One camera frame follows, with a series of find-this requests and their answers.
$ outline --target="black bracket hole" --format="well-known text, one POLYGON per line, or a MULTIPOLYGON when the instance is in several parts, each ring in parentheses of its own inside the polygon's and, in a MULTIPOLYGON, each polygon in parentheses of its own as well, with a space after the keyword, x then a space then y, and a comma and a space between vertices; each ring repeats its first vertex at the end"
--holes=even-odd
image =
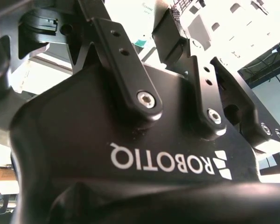
POLYGON ((204 67, 204 70, 206 70, 207 72, 210 72, 210 70, 207 67, 204 67))
POLYGON ((111 33, 113 34, 113 36, 116 36, 116 37, 120 36, 120 33, 115 30, 111 30, 111 33))
POLYGON ((127 50, 121 48, 119 49, 120 53, 123 54, 124 56, 129 56, 130 55, 130 52, 128 52, 127 50))
POLYGON ((224 114, 225 117, 232 123, 232 125, 237 125, 241 121, 241 113, 239 111, 239 108, 234 105, 228 105, 227 107, 224 108, 224 114))
POLYGON ((60 32, 65 36, 70 35, 73 32, 73 27, 70 24, 64 24, 60 28, 60 32))
POLYGON ((205 81, 208 85, 213 85, 213 83, 209 79, 206 79, 205 81))

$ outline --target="screw hole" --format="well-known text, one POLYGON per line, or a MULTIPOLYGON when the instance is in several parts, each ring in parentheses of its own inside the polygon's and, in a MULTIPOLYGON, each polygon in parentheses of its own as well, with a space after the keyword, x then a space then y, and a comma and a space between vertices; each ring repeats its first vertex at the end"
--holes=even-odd
POLYGON ((113 36, 116 36, 116 37, 120 36, 120 33, 115 30, 111 30, 111 33, 113 34, 113 36))
POLYGON ((148 104, 151 102, 150 98, 149 98, 149 97, 146 97, 146 96, 143 96, 143 97, 142 97, 142 100, 143 100, 145 103, 148 103, 148 104))
POLYGON ((209 79, 206 79, 205 81, 208 85, 213 85, 213 83, 209 79))
POLYGON ((65 36, 70 35, 73 32, 73 27, 70 24, 64 24, 60 28, 60 32, 65 36))
POLYGON ((219 116, 216 115, 216 114, 213 114, 212 116, 213 116, 214 119, 219 119, 219 116))
POLYGON ((267 134, 267 135, 271 135, 271 130, 268 128, 268 126, 266 126, 265 124, 261 123, 261 128, 262 130, 264 130, 264 132, 267 134))
POLYGON ((204 67, 204 70, 206 70, 207 72, 210 72, 210 70, 207 67, 204 67))
POLYGON ((119 49, 120 53, 123 54, 124 56, 129 56, 130 55, 130 52, 128 52, 127 50, 121 48, 119 49))

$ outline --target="cardboard box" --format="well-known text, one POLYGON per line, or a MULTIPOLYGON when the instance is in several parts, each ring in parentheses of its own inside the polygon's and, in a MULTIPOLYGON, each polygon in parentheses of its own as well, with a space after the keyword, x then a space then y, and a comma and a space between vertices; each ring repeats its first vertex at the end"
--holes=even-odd
POLYGON ((11 169, 0 168, 0 194, 12 195, 19 193, 19 184, 11 169))

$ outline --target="black metal bracket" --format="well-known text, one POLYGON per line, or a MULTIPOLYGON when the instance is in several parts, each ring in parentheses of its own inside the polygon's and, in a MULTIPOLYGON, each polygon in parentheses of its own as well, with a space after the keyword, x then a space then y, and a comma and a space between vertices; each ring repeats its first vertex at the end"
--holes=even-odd
POLYGON ((38 8, 22 17, 19 29, 34 42, 68 44, 78 40, 80 21, 56 8, 38 8))
POLYGON ((237 72, 230 73, 217 58, 211 64, 203 61, 202 45, 187 37, 187 32, 174 19, 170 10, 154 30, 153 37, 160 61, 167 65, 167 69, 185 75, 192 84, 196 96, 197 124, 202 127, 198 130, 204 130, 202 134, 205 138, 213 139, 226 132, 225 113, 228 106, 235 104, 242 113, 240 132, 251 146, 269 154, 280 151, 280 125, 237 72), (222 85, 217 80, 224 80, 229 94, 236 93, 227 96, 224 91, 219 92, 218 86, 222 85), (209 109, 213 109, 221 117, 219 125, 210 119, 207 112, 209 109))
POLYGON ((186 32, 167 10, 153 31, 160 61, 167 69, 184 75, 196 96, 196 130, 204 138, 213 140, 226 133, 226 118, 222 108, 216 74, 209 62, 204 62, 202 45, 187 38, 186 32))
POLYGON ((0 1, 0 98, 9 90, 8 75, 25 60, 48 49, 48 43, 34 42, 19 32, 21 17, 36 6, 49 6, 34 0, 0 1))
POLYGON ((120 95, 129 112, 153 122, 162 114, 162 102, 122 25, 104 19, 92 19, 91 27, 97 33, 94 41, 98 57, 105 69, 110 71, 118 84, 120 95), (155 104, 147 108, 140 103, 138 94, 147 92, 155 104))
POLYGON ((224 80, 230 99, 228 105, 237 105, 241 110, 240 131, 251 146, 262 152, 273 154, 280 152, 280 125, 257 98, 238 72, 230 72, 214 58, 211 62, 218 75, 224 80))

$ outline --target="robotiq logo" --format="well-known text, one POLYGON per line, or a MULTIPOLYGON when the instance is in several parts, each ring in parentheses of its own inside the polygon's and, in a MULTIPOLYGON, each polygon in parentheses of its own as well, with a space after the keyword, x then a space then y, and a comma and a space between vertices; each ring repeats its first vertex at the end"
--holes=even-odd
MULTIPOLYGON (((137 170, 144 170, 144 171, 159 171, 160 169, 165 172, 172 172, 174 170, 178 170, 182 173, 195 173, 201 174, 204 170, 209 175, 215 175, 214 168, 212 166, 211 160, 209 157, 203 156, 195 156, 189 155, 185 156, 183 154, 176 154, 172 156, 167 152, 159 152, 156 157, 156 161, 152 160, 150 150, 146 150, 146 158, 140 157, 140 150, 135 149, 134 151, 118 146, 115 143, 110 144, 111 147, 114 149, 111 152, 111 161, 119 169, 129 169, 134 163, 136 163, 137 170), (127 155, 127 161, 118 160, 118 153, 121 152, 121 155, 127 155), (162 158, 166 157, 169 163, 164 165, 164 160, 162 158)), ((212 158, 215 166, 219 170, 220 175, 225 178, 232 180, 232 176, 230 170, 226 168, 227 157, 226 153, 223 150, 215 151, 217 158, 212 158)))

